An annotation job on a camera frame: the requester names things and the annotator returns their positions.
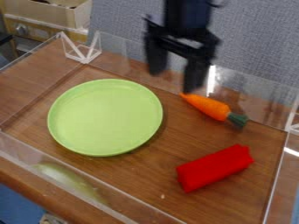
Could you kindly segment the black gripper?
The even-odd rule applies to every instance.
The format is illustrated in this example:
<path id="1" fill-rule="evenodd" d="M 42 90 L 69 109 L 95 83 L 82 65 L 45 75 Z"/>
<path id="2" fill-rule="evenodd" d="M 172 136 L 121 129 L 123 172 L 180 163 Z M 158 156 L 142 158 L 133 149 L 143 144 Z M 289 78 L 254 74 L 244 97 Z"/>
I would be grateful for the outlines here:
<path id="1" fill-rule="evenodd" d="M 216 58 L 220 37 L 208 28 L 176 30 L 145 18 L 145 54 L 151 75 L 159 75 L 168 66 L 169 53 L 188 59 L 184 92 L 192 93 L 204 86 L 212 61 Z"/>

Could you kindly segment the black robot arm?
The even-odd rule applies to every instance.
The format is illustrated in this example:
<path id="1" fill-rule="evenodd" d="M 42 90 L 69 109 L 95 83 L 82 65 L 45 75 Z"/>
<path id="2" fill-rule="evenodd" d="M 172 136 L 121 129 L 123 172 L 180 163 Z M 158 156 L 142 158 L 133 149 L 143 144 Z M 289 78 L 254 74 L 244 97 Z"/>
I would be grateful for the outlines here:
<path id="1" fill-rule="evenodd" d="M 159 75 L 168 67 L 169 53 L 188 59 L 182 91 L 204 86 L 221 39 L 209 30 L 212 0 L 165 0 L 163 24 L 145 17 L 145 55 L 149 72 Z"/>

